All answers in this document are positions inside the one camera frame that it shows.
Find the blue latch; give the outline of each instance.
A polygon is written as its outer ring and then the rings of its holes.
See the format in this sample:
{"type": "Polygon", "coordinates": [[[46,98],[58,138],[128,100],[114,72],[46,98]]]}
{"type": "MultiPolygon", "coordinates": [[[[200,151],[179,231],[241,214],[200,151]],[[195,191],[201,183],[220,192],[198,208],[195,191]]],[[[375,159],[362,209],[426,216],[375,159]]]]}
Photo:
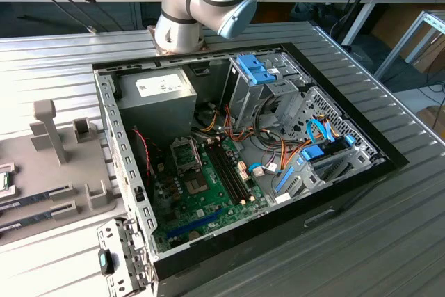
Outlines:
{"type": "Polygon", "coordinates": [[[267,72],[264,64],[258,61],[258,58],[254,55],[238,56],[237,61],[255,85],[277,80],[275,76],[267,72]]]}
{"type": "Polygon", "coordinates": [[[349,144],[349,146],[353,146],[354,145],[354,143],[355,143],[355,138],[354,138],[354,136],[353,135],[351,135],[351,134],[347,134],[346,136],[345,136],[345,140],[346,140],[346,142],[349,144]]]}
{"type": "Polygon", "coordinates": [[[313,145],[301,150],[301,155],[303,156],[303,158],[305,158],[306,161],[311,161],[318,156],[323,156],[323,151],[318,145],[313,145]]]}

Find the chip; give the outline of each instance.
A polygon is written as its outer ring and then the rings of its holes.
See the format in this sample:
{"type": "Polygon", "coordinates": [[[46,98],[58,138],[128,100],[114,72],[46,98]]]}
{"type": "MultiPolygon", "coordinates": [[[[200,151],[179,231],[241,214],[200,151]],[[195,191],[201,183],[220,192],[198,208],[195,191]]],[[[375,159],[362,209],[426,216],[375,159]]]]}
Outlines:
{"type": "Polygon", "coordinates": [[[184,184],[187,187],[189,194],[199,194],[203,191],[208,191],[209,186],[207,185],[206,179],[201,172],[192,172],[184,176],[184,184]]]}
{"type": "Polygon", "coordinates": [[[9,189],[9,172],[0,173],[0,191],[9,189]]]}

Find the aluminum work table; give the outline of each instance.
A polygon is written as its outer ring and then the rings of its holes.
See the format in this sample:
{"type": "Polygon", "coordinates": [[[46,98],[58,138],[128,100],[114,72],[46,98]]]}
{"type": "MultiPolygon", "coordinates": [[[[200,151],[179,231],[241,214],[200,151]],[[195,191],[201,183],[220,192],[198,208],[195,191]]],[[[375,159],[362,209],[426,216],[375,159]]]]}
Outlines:
{"type": "MultiPolygon", "coordinates": [[[[255,24],[210,49],[293,42],[410,161],[333,220],[187,296],[443,296],[445,144],[306,22],[255,24]]],[[[154,56],[145,31],[0,40],[0,139],[27,134],[32,102],[54,99],[58,126],[88,116],[102,128],[91,63],[154,56]]],[[[111,157],[104,156],[114,191],[111,157]]],[[[2,296],[107,296],[96,227],[110,212],[0,247],[2,296]]]]}

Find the motherboard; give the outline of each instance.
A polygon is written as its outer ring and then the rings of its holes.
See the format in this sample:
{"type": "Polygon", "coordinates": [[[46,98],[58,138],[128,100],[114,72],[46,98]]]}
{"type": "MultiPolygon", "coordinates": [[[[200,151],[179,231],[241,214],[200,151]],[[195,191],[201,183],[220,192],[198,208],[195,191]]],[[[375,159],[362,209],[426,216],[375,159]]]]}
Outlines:
{"type": "Polygon", "coordinates": [[[172,155],[165,158],[151,180],[159,224],[153,236],[159,252],[255,217],[268,206],[256,182],[249,177],[243,180],[240,159],[228,137],[216,143],[190,145],[188,149],[186,145],[173,145],[172,155]],[[182,163],[194,161],[201,166],[184,171],[182,163]]]}

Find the green circuit board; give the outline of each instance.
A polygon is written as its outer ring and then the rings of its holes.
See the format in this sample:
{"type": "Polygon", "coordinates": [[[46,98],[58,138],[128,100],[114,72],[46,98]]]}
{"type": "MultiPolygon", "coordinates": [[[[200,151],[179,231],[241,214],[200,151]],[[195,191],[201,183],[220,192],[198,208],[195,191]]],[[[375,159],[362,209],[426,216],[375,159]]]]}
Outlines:
{"type": "MultiPolygon", "coordinates": [[[[233,142],[225,140],[222,148],[232,162],[230,168],[238,172],[236,163],[240,157],[233,142]]],[[[192,170],[179,176],[175,165],[167,158],[163,172],[157,173],[153,180],[154,211],[158,222],[153,235],[159,252],[254,216],[268,206],[261,189],[252,180],[243,182],[252,197],[245,204],[232,203],[205,148],[198,146],[198,152],[202,161],[200,171],[192,170]]]]}

